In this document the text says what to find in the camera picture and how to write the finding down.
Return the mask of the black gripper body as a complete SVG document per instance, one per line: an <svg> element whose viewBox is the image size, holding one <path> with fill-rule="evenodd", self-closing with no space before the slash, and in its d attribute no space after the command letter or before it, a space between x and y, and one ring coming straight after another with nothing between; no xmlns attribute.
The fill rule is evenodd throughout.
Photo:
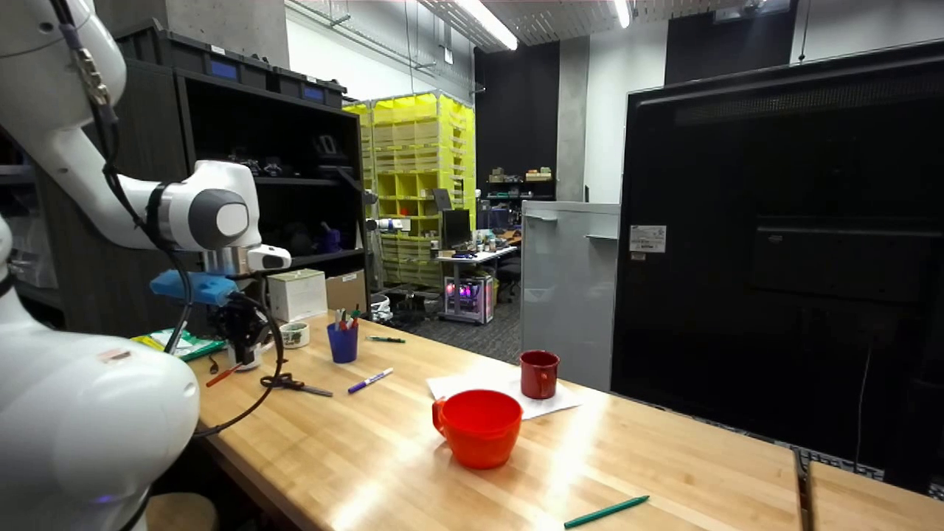
<svg viewBox="0 0 944 531"><path fill-rule="evenodd" d="M240 371L256 368L272 340L268 320L254 297L229 295L216 312L216 331L229 343Z"/></svg>

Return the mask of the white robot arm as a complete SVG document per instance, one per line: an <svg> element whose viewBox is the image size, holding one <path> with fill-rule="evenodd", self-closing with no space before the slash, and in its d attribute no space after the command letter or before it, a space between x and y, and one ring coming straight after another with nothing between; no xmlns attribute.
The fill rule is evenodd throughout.
<svg viewBox="0 0 944 531"><path fill-rule="evenodd" d="M67 197L52 224L66 323L17 287L0 297L0 528L145 531L154 480L198 430L200 390L173 354L120 334L145 293L113 253L229 253L287 265L259 237L254 175L198 159L184 177L126 177L114 103L126 63L95 0L0 0L0 128Z"/></svg>

